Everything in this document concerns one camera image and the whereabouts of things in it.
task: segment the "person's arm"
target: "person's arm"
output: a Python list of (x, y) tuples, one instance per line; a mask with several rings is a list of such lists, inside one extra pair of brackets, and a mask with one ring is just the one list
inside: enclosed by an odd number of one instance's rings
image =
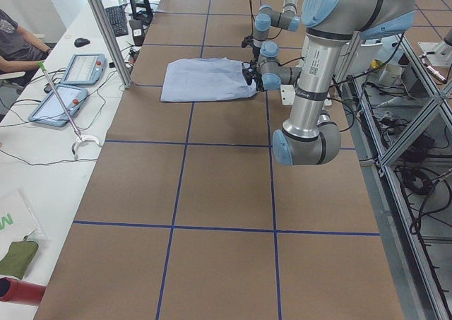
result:
[(37, 61), (7, 61), (0, 57), (0, 71), (13, 73), (15, 71), (33, 71), (38, 69)]
[(23, 36), (23, 39), (30, 43), (32, 46), (38, 48), (40, 51), (44, 53), (48, 53), (52, 50), (49, 46), (47, 46), (43, 41), (35, 37), (31, 32), (26, 30), (25, 28), (22, 28), (18, 25), (17, 31), (19, 34)]

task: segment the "blue and white device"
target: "blue and white device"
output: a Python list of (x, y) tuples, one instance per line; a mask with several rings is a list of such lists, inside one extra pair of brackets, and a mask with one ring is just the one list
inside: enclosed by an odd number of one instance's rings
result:
[[(69, 114), (73, 117), (83, 103), (85, 103), (88, 91), (85, 88), (74, 87), (72, 85), (58, 84), (55, 87)], [(55, 96), (54, 91), (51, 90), (28, 117), (28, 121), (62, 127), (69, 121), (69, 118), (59, 103), (58, 98)]]
[(60, 83), (94, 85), (102, 76), (106, 63), (104, 54), (74, 54)]

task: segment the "red cylinder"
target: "red cylinder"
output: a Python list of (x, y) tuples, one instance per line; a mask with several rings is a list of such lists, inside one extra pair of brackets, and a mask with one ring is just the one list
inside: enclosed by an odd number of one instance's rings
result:
[(45, 288), (45, 286), (21, 280), (0, 278), (0, 301), (38, 306)]

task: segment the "green pouch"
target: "green pouch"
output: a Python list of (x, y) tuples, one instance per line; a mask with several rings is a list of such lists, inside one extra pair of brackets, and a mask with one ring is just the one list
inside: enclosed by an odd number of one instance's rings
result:
[(0, 261), (0, 274), (22, 279), (28, 266), (35, 257), (39, 245), (34, 241), (12, 242), (8, 253)]

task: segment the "white cloth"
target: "white cloth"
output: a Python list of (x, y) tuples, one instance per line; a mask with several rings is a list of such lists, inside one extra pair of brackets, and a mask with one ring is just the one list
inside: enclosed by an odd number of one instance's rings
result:
[(168, 64), (162, 101), (221, 101), (251, 97), (256, 84), (247, 85), (240, 61), (180, 59)]

